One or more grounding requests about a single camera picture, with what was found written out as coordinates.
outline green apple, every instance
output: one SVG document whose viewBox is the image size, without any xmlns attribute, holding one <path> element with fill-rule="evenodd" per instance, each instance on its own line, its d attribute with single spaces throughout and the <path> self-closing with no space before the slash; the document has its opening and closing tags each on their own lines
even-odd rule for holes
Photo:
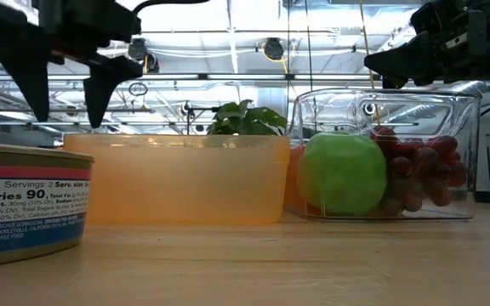
<svg viewBox="0 0 490 306">
<path fill-rule="evenodd" d="M 387 187 L 386 161 L 370 138 L 319 133 L 299 164 L 299 192 L 314 207 L 341 216 L 363 216 L 381 201 Z"/>
</svg>

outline can lid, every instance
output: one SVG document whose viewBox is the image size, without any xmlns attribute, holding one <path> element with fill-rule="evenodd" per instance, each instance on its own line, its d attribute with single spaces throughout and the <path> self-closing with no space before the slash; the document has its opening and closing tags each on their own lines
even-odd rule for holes
<svg viewBox="0 0 490 306">
<path fill-rule="evenodd" d="M 94 158 L 92 156 L 88 156 L 85 154 L 71 153 L 63 150 L 32 148 L 32 147 L 25 147 L 25 146 L 18 146 L 18 145 L 0 144 L 0 152 L 27 154 L 27 155 L 34 155 L 34 156 L 52 156 L 52 157 L 60 157 L 60 158 L 71 158 L 71 159 L 78 159 L 87 162 L 94 162 Z"/>
</svg>

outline can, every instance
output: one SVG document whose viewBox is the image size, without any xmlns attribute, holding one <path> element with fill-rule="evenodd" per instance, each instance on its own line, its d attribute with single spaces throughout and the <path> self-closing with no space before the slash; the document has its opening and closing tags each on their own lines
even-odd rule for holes
<svg viewBox="0 0 490 306">
<path fill-rule="evenodd" d="M 79 243 L 94 158 L 0 144 L 0 264 Z"/>
</svg>

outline wooden table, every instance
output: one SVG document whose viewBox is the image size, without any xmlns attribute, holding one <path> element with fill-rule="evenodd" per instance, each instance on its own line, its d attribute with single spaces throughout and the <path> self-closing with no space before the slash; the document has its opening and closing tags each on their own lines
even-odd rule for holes
<svg viewBox="0 0 490 306">
<path fill-rule="evenodd" d="M 0 305 L 490 306 L 490 205 L 473 221 L 89 227 L 0 265 Z"/>
</svg>

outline clear plastic container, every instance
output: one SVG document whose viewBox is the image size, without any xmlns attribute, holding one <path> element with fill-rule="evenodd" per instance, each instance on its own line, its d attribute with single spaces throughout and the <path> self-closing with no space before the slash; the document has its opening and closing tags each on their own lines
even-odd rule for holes
<svg viewBox="0 0 490 306">
<path fill-rule="evenodd" d="M 90 224 L 266 224 L 282 215 L 289 140 L 67 134 L 94 156 Z"/>
<path fill-rule="evenodd" d="M 318 218 L 473 218 L 479 107 L 462 93 L 299 96 L 285 208 Z"/>
</svg>

